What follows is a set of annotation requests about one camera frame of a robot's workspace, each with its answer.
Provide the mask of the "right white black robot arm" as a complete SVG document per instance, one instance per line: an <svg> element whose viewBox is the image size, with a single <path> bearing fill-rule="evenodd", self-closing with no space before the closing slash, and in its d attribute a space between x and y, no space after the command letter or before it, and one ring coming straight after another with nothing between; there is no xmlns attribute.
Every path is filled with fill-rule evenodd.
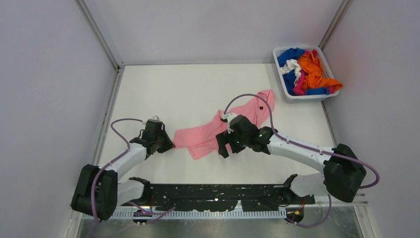
<svg viewBox="0 0 420 238"><path fill-rule="evenodd" d="M268 126L257 128L245 116L235 113L222 115L227 129L216 136L218 153L224 158L245 148L254 152L285 157L317 171L311 175L293 175L286 181L283 198L296 203L307 195L329 193L334 198L353 202L367 172L356 163L356 156L346 145L319 147L302 141L291 140Z"/></svg>

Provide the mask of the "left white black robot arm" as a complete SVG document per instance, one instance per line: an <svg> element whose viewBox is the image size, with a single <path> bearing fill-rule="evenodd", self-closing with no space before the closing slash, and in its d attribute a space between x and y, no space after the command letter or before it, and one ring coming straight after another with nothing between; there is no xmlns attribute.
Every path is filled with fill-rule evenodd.
<svg viewBox="0 0 420 238"><path fill-rule="evenodd" d="M109 219L118 206L134 202L147 205L152 198L151 183L143 178L120 179L134 166L154 153L164 153L175 147L158 117L145 122L145 128L131 140L122 139L126 149L109 162L85 165L80 172L71 200L71 209L95 221Z"/></svg>

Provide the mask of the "light pink t shirt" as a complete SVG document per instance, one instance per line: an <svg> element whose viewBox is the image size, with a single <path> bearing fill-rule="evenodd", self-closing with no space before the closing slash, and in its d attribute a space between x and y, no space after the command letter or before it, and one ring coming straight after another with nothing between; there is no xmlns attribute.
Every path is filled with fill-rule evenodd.
<svg viewBox="0 0 420 238"><path fill-rule="evenodd" d="M260 91L253 99L242 106L235 107L228 113L243 115L256 125L259 134L256 142L262 146L262 151L268 153L266 145L269 143L269 127L260 129L261 124L270 117L275 105L275 95L272 90ZM218 111L213 120L205 125L198 127L177 130L173 139L175 148L187 148L193 159L198 160L212 151L218 151L216 135L227 131L227 124L221 120L221 115L226 114L224 111Z"/></svg>

